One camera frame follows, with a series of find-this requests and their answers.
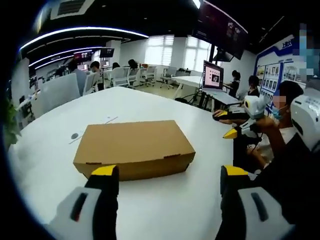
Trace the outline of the person's right hand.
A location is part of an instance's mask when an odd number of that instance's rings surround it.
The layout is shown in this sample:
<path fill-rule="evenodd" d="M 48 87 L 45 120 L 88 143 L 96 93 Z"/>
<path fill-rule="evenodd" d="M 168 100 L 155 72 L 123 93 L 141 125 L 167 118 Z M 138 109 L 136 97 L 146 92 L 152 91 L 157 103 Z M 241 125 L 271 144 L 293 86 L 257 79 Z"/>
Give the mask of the person's right hand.
<path fill-rule="evenodd" d="M 263 116 L 257 120 L 256 125 L 260 129 L 261 133 L 266 133 L 268 130 L 276 129 L 278 127 L 275 121 L 268 116 Z"/>

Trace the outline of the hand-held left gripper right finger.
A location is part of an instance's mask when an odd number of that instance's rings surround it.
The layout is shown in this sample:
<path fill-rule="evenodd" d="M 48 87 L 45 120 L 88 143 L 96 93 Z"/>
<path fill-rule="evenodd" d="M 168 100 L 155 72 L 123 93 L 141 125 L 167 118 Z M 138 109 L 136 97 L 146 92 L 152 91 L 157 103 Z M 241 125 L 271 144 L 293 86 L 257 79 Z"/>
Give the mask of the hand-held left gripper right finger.
<path fill-rule="evenodd" d="M 254 174 L 223 165 L 220 172 L 221 225 L 217 240 L 289 240 L 295 225 L 282 206 L 260 186 L 250 187 Z"/>

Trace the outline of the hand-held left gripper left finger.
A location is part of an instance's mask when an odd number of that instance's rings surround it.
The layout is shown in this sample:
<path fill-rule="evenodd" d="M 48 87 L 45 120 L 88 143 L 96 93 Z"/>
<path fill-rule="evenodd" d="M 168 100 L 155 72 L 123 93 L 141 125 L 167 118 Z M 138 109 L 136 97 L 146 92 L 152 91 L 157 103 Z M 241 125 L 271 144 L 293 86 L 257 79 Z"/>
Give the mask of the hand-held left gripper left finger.
<path fill-rule="evenodd" d="M 118 194 L 119 168 L 99 167 L 59 203 L 45 228 L 56 240 L 116 240 Z"/>

